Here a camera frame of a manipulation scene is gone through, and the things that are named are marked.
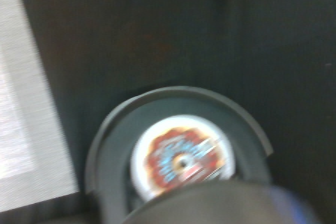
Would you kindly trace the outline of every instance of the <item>disc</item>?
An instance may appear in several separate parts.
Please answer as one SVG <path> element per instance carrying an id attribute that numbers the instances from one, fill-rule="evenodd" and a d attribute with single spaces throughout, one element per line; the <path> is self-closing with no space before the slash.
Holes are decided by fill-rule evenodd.
<path id="1" fill-rule="evenodd" d="M 174 188 L 234 174 L 234 154 L 218 126 L 194 115 L 176 115 L 155 123 L 135 145 L 131 175 L 149 201 Z"/>

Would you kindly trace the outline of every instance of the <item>black background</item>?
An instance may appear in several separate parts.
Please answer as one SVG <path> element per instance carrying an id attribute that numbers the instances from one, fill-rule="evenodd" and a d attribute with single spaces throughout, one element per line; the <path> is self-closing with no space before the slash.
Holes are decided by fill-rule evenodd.
<path id="1" fill-rule="evenodd" d="M 191 85 L 251 112 L 275 147 L 275 182 L 311 202 L 324 222 L 336 223 L 335 1 L 27 0 L 24 5 L 81 190 L 108 112 L 147 90 Z M 80 193 L 0 220 L 14 222 L 20 212 L 26 218 L 15 223 L 33 223 L 89 211 L 89 204 Z"/>

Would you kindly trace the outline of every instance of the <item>blurry object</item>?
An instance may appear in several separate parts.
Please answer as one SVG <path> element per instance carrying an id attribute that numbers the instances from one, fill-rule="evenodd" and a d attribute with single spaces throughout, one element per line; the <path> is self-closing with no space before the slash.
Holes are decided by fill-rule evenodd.
<path id="1" fill-rule="evenodd" d="M 78 191 L 39 54 L 18 0 L 0 0 L 0 211 Z"/>
<path id="2" fill-rule="evenodd" d="M 204 118 L 168 117 L 146 130 L 131 167 L 135 189 L 146 201 L 191 183 L 228 179 L 234 174 L 228 137 Z"/>

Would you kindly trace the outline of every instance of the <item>colorful disc label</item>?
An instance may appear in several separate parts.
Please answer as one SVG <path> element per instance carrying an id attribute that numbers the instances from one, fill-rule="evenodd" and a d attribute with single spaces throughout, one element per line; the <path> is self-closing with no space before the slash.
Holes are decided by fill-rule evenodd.
<path id="1" fill-rule="evenodd" d="M 132 155 L 132 181 L 147 201 L 171 189 L 234 174 L 228 138 L 204 118 L 177 115 L 144 132 Z"/>

